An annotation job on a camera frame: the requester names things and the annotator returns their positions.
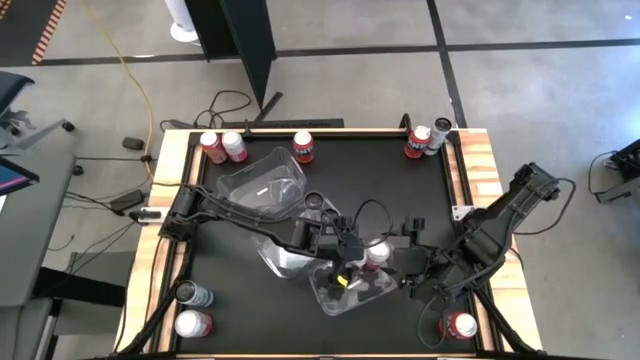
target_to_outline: black floor stripe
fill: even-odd
[[[278,57],[333,56],[333,55],[373,55],[411,54],[438,51],[436,45],[366,46],[350,48],[291,49],[276,51]]]
[[[429,7],[431,25],[433,25],[433,32],[436,36],[440,62],[442,63],[442,70],[444,71],[444,80],[447,84],[447,91],[449,92],[449,98],[451,99],[451,106],[453,107],[456,123],[458,124],[458,127],[466,128],[467,119],[464,117],[462,99],[460,99],[460,92],[458,92],[458,85],[453,73],[453,65],[451,65],[451,58],[449,57],[449,52],[447,50],[447,43],[444,39],[444,30],[442,29],[442,22],[440,21],[440,15],[438,14],[436,1],[427,0],[427,6]]]
[[[216,58],[214,60],[238,59],[235,57]],[[153,56],[125,56],[127,64],[140,63],[161,63],[180,61],[200,61],[206,60],[204,54],[176,54],[176,55],[153,55]],[[71,59],[44,59],[37,66],[61,66],[61,65],[108,65],[119,64],[120,59],[115,56],[96,58],[71,58]]]
[[[491,51],[491,50],[540,50],[540,49],[576,49],[590,47],[616,47],[640,45],[640,39],[613,40],[575,40],[575,41],[540,41],[524,43],[495,44],[461,44],[447,45],[449,52]]]
[[[466,51],[493,51],[493,50],[544,50],[544,49],[576,49],[576,48],[597,48],[597,47],[618,47],[618,46],[640,46],[640,39],[611,39],[611,40],[576,40],[576,41],[542,41],[523,43],[495,43],[495,44],[457,44],[447,45],[398,45],[398,46],[367,46],[351,48],[317,48],[299,50],[279,50],[276,51],[278,57],[312,57],[312,56],[334,56],[334,55],[376,55],[376,54],[412,54],[441,52],[446,49],[443,67],[451,68],[451,60],[448,53]],[[148,57],[125,56],[127,63],[161,63],[161,62],[181,62],[181,61],[201,61],[206,60],[203,54],[174,54],[174,55],[154,55]],[[239,59],[237,56],[218,57],[211,61]],[[38,66],[59,66],[59,65],[107,65],[118,64],[117,57],[96,57],[96,58],[66,58],[66,59],[44,59]],[[30,66],[26,63],[1,63],[3,67]]]

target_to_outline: gray desk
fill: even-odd
[[[75,157],[26,154],[9,160],[38,174],[40,183],[9,194],[0,211],[0,307],[24,305],[34,295],[121,306],[122,286],[41,267]]]

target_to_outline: black panel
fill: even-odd
[[[447,244],[454,238],[445,165],[441,156],[408,159],[402,136],[315,139],[316,158],[303,166],[307,190],[319,190],[343,213],[376,198],[385,203],[396,224],[407,215],[423,216],[423,242]],[[222,174],[233,173],[291,139],[256,139],[247,143],[247,163],[207,164],[203,183],[215,189]],[[361,215],[361,228],[386,228],[373,207]],[[180,353],[331,354],[331,353],[461,353],[473,352],[473,341],[445,341],[436,350],[416,335],[422,304],[399,291],[336,317],[317,303],[306,274],[277,278],[259,257],[243,230],[225,223],[201,226],[194,241],[190,278],[212,289],[216,303],[204,310],[214,317],[214,333],[206,338],[180,338]],[[460,302],[455,310],[464,311]],[[428,312],[425,338],[437,342],[439,314]]]
[[[276,48],[265,0],[220,0],[251,87],[262,109]]]
[[[238,55],[231,29],[217,0],[185,0],[207,59]]]

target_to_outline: chair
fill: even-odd
[[[75,126],[61,119],[46,128],[21,138],[21,127],[34,130],[26,111],[11,111],[11,104],[34,81],[26,76],[0,71],[0,155],[20,154],[58,127],[68,132]]]

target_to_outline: gray floor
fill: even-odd
[[[76,2],[69,0],[47,58],[110,56]],[[194,45],[168,38],[170,17],[161,0],[89,3],[126,55],[197,53]],[[640,37],[635,1],[437,4],[449,43]],[[424,1],[269,0],[269,10],[278,49],[435,42]],[[542,342],[553,354],[632,359],[640,352],[640,201],[599,205],[586,189],[588,165],[596,154],[640,137],[639,58],[638,47],[451,54],[468,124],[489,129],[503,185],[529,161],[578,184],[556,229],[518,238]],[[216,91],[250,90],[236,61],[131,68],[156,114],[154,155],[162,138],[160,120],[191,121]],[[61,132],[42,148],[64,151],[72,146],[79,156],[137,156],[120,141],[124,136],[145,138],[147,117],[142,98],[119,65],[7,70],[36,80],[16,105],[30,110],[38,125],[66,117],[78,126],[73,136]],[[267,97],[275,91],[285,97],[268,119],[344,117],[347,126],[380,127],[397,126],[404,112],[425,124],[453,116],[436,53],[278,59]],[[220,109],[241,101],[222,100]],[[244,120],[256,113],[252,106],[227,119]],[[81,164],[86,174],[74,178],[70,189],[89,196],[115,193],[145,178],[135,162]],[[611,171],[596,167],[594,186],[606,188],[617,180]],[[559,206],[543,205],[521,230],[545,226]],[[75,241],[68,252],[48,254],[47,265],[63,268],[69,252],[84,250],[122,223],[104,211],[65,208],[52,246],[71,235]],[[139,229],[131,230],[112,250],[134,250],[138,234]],[[112,343],[112,334],[69,337],[61,341],[56,358],[88,356],[86,344],[91,344],[91,355],[106,354]]]

